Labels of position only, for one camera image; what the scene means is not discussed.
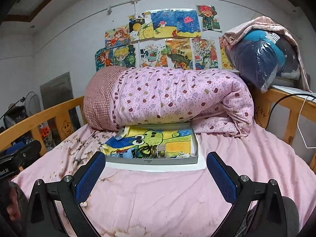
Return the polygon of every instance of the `metal screw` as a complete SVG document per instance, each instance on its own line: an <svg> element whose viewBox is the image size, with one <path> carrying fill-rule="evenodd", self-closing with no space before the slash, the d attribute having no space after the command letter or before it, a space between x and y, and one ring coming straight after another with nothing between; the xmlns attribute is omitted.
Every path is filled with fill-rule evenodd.
<svg viewBox="0 0 316 237"><path fill-rule="evenodd" d="M71 179L72 179L72 176L71 176L71 175L66 175L66 176L64 177L64 181L65 181L65 182L69 182Z"/></svg>
<svg viewBox="0 0 316 237"><path fill-rule="evenodd" d="M248 180L249 180L249 177L246 176L246 175L242 175L240 178L241 178L241 180L244 181L244 182L248 182Z"/></svg>
<svg viewBox="0 0 316 237"><path fill-rule="evenodd" d="M271 180L270 180L270 183L271 183L272 185L277 185L277 181L274 180L274 179L271 179Z"/></svg>
<svg viewBox="0 0 316 237"><path fill-rule="evenodd" d="M37 180L35 181L35 184L36 184L36 185L40 185L42 182L43 182L42 179L37 179Z"/></svg>

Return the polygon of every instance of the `wooden bed frame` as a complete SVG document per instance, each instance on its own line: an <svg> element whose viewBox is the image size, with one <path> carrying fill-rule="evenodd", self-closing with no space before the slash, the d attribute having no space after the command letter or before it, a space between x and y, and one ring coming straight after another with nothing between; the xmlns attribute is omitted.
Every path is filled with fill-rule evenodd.
<svg viewBox="0 0 316 237"><path fill-rule="evenodd" d="M280 91L278 89L271 88L265 93L261 93L258 89L251 90L252 97L254 100L255 115L254 119L258 125L265 128L268 121L268 115L270 113L271 104L275 103L280 98L288 95L288 93ZM284 99L279 103L288 109L290 109L289 120L283 137L283 141L287 144L292 145L295 133L296 133L296 123L299 116L301 106L304 102L304 99L293 96L287 99ZM64 103L58 104L54 107L51 107L47 110L41 111L19 123L10 127L0 134L0 151L4 150L11 146L11 143L25 134L28 131L31 131L34 139L39 140L42 144L42 150L40 152L43 156L47 149L42 141L41 134L39 131L39 125L49 119L55 119L58 133L61 140L66 139L71 133L73 133L73 128L69 116L69 110L79 106L81 110L81 115L83 117L83 123L86 124L86 119L83 115L83 96L66 101ZM302 110L302 116L316 123L316 103L306 101L304 108ZM310 163L310 168L316 173L315 158L316 153Z"/></svg>

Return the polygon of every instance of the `apple print blanket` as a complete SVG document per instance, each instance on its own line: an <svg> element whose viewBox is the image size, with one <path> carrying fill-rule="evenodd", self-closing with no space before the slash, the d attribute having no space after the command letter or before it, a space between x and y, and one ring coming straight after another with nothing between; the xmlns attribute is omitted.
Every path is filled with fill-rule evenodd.
<svg viewBox="0 0 316 237"><path fill-rule="evenodd" d="M254 109L244 81L227 70L111 66L88 84L84 114L97 130L189 121L196 133L242 137Z"/></svg>

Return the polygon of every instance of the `human hand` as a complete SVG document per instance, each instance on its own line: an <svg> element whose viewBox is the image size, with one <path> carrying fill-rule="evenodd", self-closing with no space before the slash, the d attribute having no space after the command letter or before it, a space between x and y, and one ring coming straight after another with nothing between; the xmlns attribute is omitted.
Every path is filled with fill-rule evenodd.
<svg viewBox="0 0 316 237"><path fill-rule="evenodd" d="M7 207L7 212L12 221L19 220L21 218L21 213L18 206L17 194L15 188L10 186L10 194L9 194L11 204Z"/></svg>

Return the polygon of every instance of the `poster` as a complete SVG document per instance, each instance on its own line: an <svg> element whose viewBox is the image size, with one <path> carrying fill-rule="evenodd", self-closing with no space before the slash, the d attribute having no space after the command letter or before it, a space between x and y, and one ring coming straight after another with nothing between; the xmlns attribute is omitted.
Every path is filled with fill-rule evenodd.
<svg viewBox="0 0 316 237"><path fill-rule="evenodd" d="M102 48L98 50L95 54L95 67L98 71L103 67L108 67L113 65L113 50Z"/></svg>
<svg viewBox="0 0 316 237"><path fill-rule="evenodd" d="M135 48L132 44L128 46L121 46L113 49L115 66L124 66L127 68L135 67L136 56Z"/></svg>
<svg viewBox="0 0 316 237"><path fill-rule="evenodd" d="M155 38L177 36L177 18L173 9L150 11Z"/></svg>
<svg viewBox="0 0 316 237"><path fill-rule="evenodd" d="M102 145L107 156L126 159L164 159L191 156L191 129L153 130L130 126L126 136Z"/></svg>
<svg viewBox="0 0 316 237"><path fill-rule="evenodd" d="M223 37L219 38L219 45L221 47L221 59L222 59L222 69L235 69L232 65L230 65L230 62L227 58L226 52L225 52L225 40Z"/></svg>
<svg viewBox="0 0 316 237"><path fill-rule="evenodd" d="M189 38L166 39L168 65L176 69L193 69L192 51Z"/></svg>
<svg viewBox="0 0 316 237"><path fill-rule="evenodd" d="M132 42L154 37L153 22L149 11L141 15L130 16L129 20L129 31Z"/></svg>
<svg viewBox="0 0 316 237"><path fill-rule="evenodd" d="M195 69L218 68L218 60L213 39L192 39Z"/></svg>
<svg viewBox="0 0 316 237"><path fill-rule="evenodd" d="M168 67L165 40L140 45L142 67Z"/></svg>
<svg viewBox="0 0 316 237"><path fill-rule="evenodd" d="M197 5L197 13L202 17L204 30L221 31L217 11L214 6Z"/></svg>
<svg viewBox="0 0 316 237"><path fill-rule="evenodd" d="M115 48L130 43L129 25L113 28L105 32L105 48Z"/></svg>
<svg viewBox="0 0 316 237"><path fill-rule="evenodd" d="M201 29L196 10L178 9L174 11L177 18L177 36L200 37Z"/></svg>

